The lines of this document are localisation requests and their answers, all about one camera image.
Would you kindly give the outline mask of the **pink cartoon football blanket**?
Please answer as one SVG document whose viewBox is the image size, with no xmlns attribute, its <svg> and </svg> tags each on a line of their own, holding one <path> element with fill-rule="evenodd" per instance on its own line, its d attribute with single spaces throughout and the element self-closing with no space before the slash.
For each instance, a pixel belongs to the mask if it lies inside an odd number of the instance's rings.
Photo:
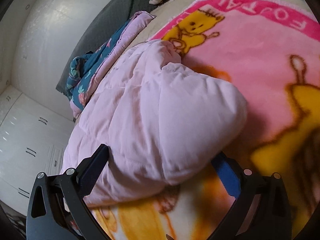
<svg viewBox="0 0 320 240">
<path fill-rule="evenodd" d="M 135 43 L 163 38 L 204 5 L 223 14 L 220 36 L 183 63 L 242 92 L 247 124 L 225 153 L 245 169 L 281 175 L 292 237 L 302 239 L 319 204 L 319 23 L 301 0 L 177 0 L 156 10 Z M 207 167 L 155 197 L 93 214 L 112 239 L 206 239 L 233 202 Z"/>
</svg>

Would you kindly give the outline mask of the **light pink quilted jacket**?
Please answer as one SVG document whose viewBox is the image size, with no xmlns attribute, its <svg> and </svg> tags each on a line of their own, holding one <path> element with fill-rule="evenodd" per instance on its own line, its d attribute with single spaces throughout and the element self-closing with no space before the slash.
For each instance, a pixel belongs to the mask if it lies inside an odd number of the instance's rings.
<svg viewBox="0 0 320 240">
<path fill-rule="evenodd" d="M 101 145 L 110 158 L 89 207 L 160 193 L 200 172 L 242 131 L 247 101 L 230 82 L 182 64 L 170 42 L 138 44 L 122 55 L 80 114 L 62 169 Z"/>
</svg>

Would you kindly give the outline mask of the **dark grey headboard cover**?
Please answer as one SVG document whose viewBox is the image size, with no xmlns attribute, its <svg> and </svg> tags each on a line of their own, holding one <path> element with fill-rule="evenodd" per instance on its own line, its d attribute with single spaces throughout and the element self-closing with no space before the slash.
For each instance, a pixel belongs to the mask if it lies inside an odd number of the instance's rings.
<svg viewBox="0 0 320 240">
<path fill-rule="evenodd" d="M 56 90 L 67 95 L 66 82 L 72 60 L 89 51 L 96 51 L 138 11 L 151 12 L 157 5 L 149 4 L 149 0 L 111 0 L 95 17 L 73 49 L 62 72 Z"/>
</svg>

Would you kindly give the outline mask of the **white wardrobe with drawers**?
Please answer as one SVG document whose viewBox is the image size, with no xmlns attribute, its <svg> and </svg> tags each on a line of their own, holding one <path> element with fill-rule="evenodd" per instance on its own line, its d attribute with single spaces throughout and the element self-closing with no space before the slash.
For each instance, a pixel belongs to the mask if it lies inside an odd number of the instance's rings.
<svg viewBox="0 0 320 240">
<path fill-rule="evenodd" d="M 1 201 L 22 215 L 36 176 L 59 174 L 74 123 L 12 86 L 1 94 Z"/>
</svg>

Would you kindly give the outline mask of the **blue floral pink quilt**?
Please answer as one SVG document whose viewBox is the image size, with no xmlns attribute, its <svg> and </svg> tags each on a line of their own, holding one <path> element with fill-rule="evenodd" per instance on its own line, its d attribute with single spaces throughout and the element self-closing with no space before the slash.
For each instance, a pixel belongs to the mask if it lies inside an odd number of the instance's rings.
<svg viewBox="0 0 320 240">
<path fill-rule="evenodd" d="M 117 59 L 154 18 L 146 11 L 135 13 L 95 52 L 71 61 L 65 89 L 74 118 L 79 117 Z"/>
</svg>

